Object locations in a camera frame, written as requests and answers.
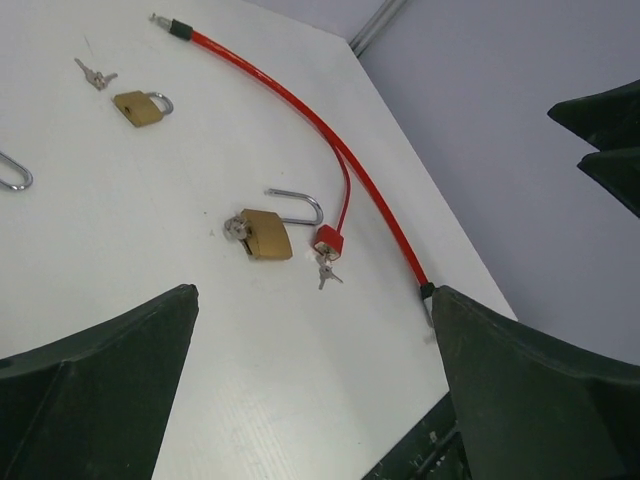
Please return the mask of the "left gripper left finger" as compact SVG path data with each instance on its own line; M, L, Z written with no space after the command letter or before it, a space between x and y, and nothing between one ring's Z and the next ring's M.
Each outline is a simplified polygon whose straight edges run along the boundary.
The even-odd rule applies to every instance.
M152 477L199 313L179 285L1 361L4 479Z

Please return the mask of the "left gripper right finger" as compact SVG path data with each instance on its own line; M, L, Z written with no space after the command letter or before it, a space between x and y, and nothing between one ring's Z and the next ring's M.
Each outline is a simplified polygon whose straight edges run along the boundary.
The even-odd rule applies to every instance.
M435 290L432 318L475 479L636 479L639 368Z

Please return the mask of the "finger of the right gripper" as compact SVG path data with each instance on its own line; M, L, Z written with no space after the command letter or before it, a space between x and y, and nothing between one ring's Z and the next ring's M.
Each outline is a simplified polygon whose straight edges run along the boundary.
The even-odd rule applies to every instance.
M577 167L639 217L639 148L590 153Z
M547 115L597 150L639 146L639 81L555 104Z

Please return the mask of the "small brass padlock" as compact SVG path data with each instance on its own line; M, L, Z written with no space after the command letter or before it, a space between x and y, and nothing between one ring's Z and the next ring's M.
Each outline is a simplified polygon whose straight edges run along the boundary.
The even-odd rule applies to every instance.
M174 111L173 102L159 92L121 93L113 97L113 103L136 128L158 123Z
M0 184L2 187L14 192L21 192L27 190L32 186L34 177L29 169L24 167L22 164L20 164L4 152L1 153L1 163L8 166L21 177L20 183L13 183L5 179L1 179Z

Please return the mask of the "large brass padlock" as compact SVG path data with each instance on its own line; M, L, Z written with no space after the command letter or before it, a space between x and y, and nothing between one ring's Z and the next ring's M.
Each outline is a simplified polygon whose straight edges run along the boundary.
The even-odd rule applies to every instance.
M272 211L244 209L224 222L225 233L239 241L253 260L290 260L293 249L286 224L317 227L324 220L324 211L315 198L304 193L270 188L265 194L304 201L314 210L314 217L283 218Z

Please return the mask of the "small silver key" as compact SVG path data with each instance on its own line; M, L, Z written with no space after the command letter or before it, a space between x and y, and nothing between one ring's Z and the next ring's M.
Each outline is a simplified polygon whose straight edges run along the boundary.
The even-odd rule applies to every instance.
M98 91L102 91L108 87L111 81L118 77L117 73L103 74L87 67L79 58L74 59L75 63L83 71L86 81Z

